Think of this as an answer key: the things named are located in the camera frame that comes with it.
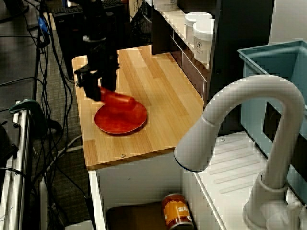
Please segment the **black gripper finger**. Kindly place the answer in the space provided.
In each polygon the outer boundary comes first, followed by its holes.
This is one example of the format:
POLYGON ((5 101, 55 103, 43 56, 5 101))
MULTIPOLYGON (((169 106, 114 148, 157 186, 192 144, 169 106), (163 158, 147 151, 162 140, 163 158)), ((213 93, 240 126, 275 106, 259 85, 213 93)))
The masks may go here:
POLYGON ((81 86, 84 88, 85 94, 88 98, 94 101, 100 101, 101 92, 98 86, 98 77, 91 73, 81 74, 81 86))
POLYGON ((116 70, 110 70, 103 73, 101 77, 101 86, 114 92, 116 90, 117 74, 116 70))

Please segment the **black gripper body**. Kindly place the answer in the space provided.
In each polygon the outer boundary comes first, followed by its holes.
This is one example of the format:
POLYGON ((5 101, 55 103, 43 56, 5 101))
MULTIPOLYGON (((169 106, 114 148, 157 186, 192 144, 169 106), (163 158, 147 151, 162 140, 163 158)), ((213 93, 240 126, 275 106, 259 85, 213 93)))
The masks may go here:
POLYGON ((93 40, 84 37, 83 41, 87 49, 88 62, 74 72, 77 75, 78 83, 81 83, 82 73, 95 74, 98 79, 101 79, 104 72, 119 69, 118 54, 109 39, 105 37, 93 40))

